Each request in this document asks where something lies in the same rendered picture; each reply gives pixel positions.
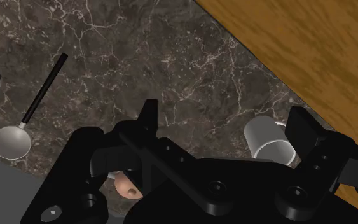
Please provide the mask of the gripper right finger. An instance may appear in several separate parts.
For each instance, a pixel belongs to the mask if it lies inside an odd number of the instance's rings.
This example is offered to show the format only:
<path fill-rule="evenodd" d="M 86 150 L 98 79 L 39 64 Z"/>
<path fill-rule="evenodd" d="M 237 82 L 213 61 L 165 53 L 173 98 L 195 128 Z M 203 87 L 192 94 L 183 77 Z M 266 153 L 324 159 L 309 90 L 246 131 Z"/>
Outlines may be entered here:
<path fill-rule="evenodd" d="M 290 109 L 285 135 L 301 159 L 275 196 L 291 221 L 358 221 L 358 208 L 336 196 L 340 184 L 358 194 L 358 145 L 326 130 L 305 108 Z"/>

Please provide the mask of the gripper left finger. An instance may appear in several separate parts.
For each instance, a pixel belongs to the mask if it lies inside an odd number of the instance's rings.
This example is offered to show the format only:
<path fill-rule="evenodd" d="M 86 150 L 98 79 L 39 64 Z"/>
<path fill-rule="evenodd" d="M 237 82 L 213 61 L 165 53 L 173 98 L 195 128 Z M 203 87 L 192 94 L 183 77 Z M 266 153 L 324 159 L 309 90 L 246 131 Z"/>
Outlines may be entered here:
<path fill-rule="evenodd" d="M 123 224 L 217 224 L 233 212 L 224 160 L 198 160 L 168 138 L 158 138 L 158 102 L 148 99 L 135 120 L 109 133 L 74 131 L 22 216 L 20 224 L 106 224 L 100 188 L 122 171 L 142 193 Z"/>

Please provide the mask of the white cup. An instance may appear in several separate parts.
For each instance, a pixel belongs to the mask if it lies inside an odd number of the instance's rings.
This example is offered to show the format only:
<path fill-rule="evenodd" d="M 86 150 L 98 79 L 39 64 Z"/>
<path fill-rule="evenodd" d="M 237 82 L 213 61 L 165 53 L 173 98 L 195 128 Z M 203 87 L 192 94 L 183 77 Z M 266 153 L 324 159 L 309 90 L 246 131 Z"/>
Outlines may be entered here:
<path fill-rule="evenodd" d="M 269 116 L 250 120 L 244 127 L 244 136 L 252 157 L 289 165 L 296 152 L 281 128 L 285 126 L 285 123 L 276 122 Z"/>

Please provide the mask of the peach round object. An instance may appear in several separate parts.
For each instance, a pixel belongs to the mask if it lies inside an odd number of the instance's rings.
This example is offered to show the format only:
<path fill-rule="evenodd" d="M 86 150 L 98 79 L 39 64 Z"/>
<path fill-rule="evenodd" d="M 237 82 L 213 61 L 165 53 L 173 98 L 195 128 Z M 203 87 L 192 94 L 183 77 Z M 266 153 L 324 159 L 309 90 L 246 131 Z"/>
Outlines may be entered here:
<path fill-rule="evenodd" d="M 128 179 L 123 171 L 110 172 L 108 178 L 114 179 L 115 189 L 122 197 L 134 200 L 143 198 L 140 190 Z"/>

